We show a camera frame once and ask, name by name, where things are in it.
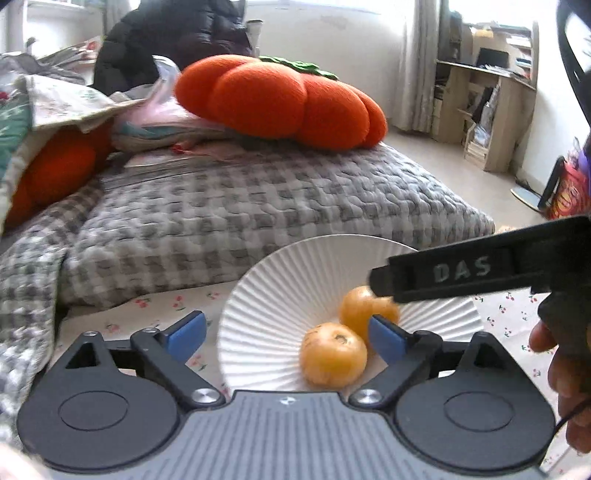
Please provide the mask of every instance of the quilted blanket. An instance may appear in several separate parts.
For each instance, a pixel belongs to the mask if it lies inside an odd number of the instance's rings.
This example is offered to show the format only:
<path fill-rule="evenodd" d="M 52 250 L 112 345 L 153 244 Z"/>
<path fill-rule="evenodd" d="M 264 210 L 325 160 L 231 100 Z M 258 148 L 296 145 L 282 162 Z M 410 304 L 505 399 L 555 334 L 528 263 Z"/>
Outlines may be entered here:
<path fill-rule="evenodd" d="M 239 164 L 199 168 L 107 191 L 64 262 L 62 302 L 109 308 L 237 280 L 264 256 L 312 236 L 359 233 L 425 248 L 494 229 L 386 145 L 336 155 L 267 144 Z"/>
<path fill-rule="evenodd" d="M 17 413 L 51 357 L 58 301 L 107 308 L 236 280 L 316 235 L 425 248 L 494 230 L 491 218 L 384 145 L 337 155 L 271 144 L 237 164 L 115 180 L 94 180 L 52 205 L 0 255 L 0 442 L 19 446 Z"/>

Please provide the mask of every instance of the black puffer jacket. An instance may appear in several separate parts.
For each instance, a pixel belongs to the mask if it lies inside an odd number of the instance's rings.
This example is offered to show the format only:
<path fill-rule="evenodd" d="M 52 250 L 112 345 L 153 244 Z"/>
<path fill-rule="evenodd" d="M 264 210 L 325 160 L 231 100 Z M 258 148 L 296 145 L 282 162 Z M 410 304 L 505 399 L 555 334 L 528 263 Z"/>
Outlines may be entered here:
<path fill-rule="evenodd" d="M 152 55 L 183 69 L 224 53 L 252 55 L 246 28 L 230 0 L 142 0 L 109 32 L 93 87 L 110 95 L 158 79 Z"/>

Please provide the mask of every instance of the desk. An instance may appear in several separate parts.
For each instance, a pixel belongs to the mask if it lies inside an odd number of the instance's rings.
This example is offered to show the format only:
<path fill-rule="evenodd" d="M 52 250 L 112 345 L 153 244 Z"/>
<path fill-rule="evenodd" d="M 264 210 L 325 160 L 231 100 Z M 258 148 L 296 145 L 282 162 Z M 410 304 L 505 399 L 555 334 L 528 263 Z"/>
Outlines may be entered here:
<path fill-rule="evenodd" d="M 448 61 L 438 61 L 438 64 L 449 66 L 450 74 L 442 102 L 437 107 L 439 127 L 433 131 L 433 138 L 439 142 L 462 143 L 464 120 L 469 119 L 469 113 L 465 111 L 469 84 L 490 87 L 499 85 L 499 98 L 488 150 L 482 149 L 482 156 L 476 157 L 465 149 L 465 158 L 485 171 L 507 171 L 515 144 L 531 122 L 535 87 L 526 80 L 513 77 L 509 72 L 495 72 Z M 466 145 L 473 138 L 474 127 L 472 125 L 468 131 Z"/>

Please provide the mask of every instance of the tablecloth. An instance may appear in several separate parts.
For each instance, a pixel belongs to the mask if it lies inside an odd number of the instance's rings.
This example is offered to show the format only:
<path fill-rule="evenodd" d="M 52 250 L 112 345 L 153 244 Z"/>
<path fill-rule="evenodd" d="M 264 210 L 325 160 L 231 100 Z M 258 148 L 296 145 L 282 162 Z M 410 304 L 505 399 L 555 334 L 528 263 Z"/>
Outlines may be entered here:
<path fill-rule="evenodd" d="M 207 318 L 207 339 L 187 365 L 228 396 L 228 388 L 217 362 L 216 337 L 223 305 L 235 284 L 228 282 L 142 296 L 103 312 L 73 308 L 61 324 L 52 362 L 87 330 L 98 330 L 107 340 L 125 339 L 145 327 L 166 328 L 188 312 L 201 310 Z M 547 371 L 554 351 L 533 353 L 528 346 L 530 331 L 539 320 L 537 307 L 545 297 L 530 295 L 528 290 L 518 290 L 476 296 L 473 301 L 482 317 L 484 329 L 502 342 L 556 412 L 557 394 L 547 384 Z M 589 462 L 590 457 L 569 449 L 563 430 L 550 446 L 542 469 L 554 477 L 571 467 L 588 465 Z"/>

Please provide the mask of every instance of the white round object on floor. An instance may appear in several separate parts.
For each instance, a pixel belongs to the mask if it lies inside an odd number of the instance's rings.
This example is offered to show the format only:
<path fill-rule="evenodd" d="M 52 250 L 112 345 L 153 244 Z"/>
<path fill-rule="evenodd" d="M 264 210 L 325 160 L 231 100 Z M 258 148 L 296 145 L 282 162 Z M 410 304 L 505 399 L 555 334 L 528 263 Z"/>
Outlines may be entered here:
<path fill-rule="evenodd" d="M 343 297 L 366 285 L 371 269 L 413 251 L 374 236 L 328 235 L 288 245 L 257 263 L 232 290 L 220 318 L 218 356 L 230 393 L 312 390 L 299 366 L 306 332 L 338 322 Z M 409 332 L 430 330 L 453 341 L 469 341 L 482 330 L 472 301 L 457 298 L 402 305 L 400 326 Z M 371 355 L 362 377 L 343 395 L 385 367 L 378 355 Z"/>

